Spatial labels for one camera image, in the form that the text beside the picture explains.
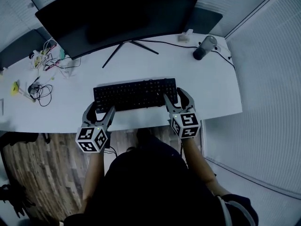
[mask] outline person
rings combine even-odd
[[[250,200],[219,185],[193,138],[182,139],[187,164],[147,129],[139,129],[137,138],[137,148],[119,155],[105,176],[103,152],[91,155],[82,206],[65,226],[258,225]]]

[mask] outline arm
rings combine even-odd
[[[103,152],[92,153],[83,189],[83,201],[79,213],[84,213],[99,181],[104,178]]]
[[[211,167],[198,150],[194,139],[182,139],[182,142],[188,168],[196,173],[214,195],[224,196],[230,194],[217,182]]]

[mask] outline yellow object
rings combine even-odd
[[[38,56],[34,60],[34,67],[37,67],[42,60],[42,56]]]
[[[47,48],[47,49],[45,49],[45,50],[42,50],[41,51],[41,54],[42,55],[46,55],[47,53],[48,53],[48,51],[50,50],[50,48]]]
[[[10,94],[11,94],[12,96],[14,96],[14,95],[16,95],[17,93],[19,93],[19,94],[25,96],[26,98],[30,99],[32,102],[35,102],[34,99],[32,99],[30,96],[26,95],[26,93],[25,93],[23,90],[21,90],[21,89],[19,88],[17,82],[14,82],[13,85],[11,86],[11,88],[10,88]]]
[[[14,82],[13,85],[10,88],[10,94],[12,96],[16,95],[19,92],[19,86],[17,84],[17,82]]]

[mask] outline keyboard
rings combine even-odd
[[[113,105],[116,111],[163,106],[165,105],[163,93],[172,103],[178,103],[175,79],[108,85],[93,90],[96,113],[108,112]]]

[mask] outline cylindrical speaker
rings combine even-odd
[[[201,60],[206,54],[208,54],[217,45],[215,37],[209,35],[200,46],[193,52],[193,57],[197,60]]]

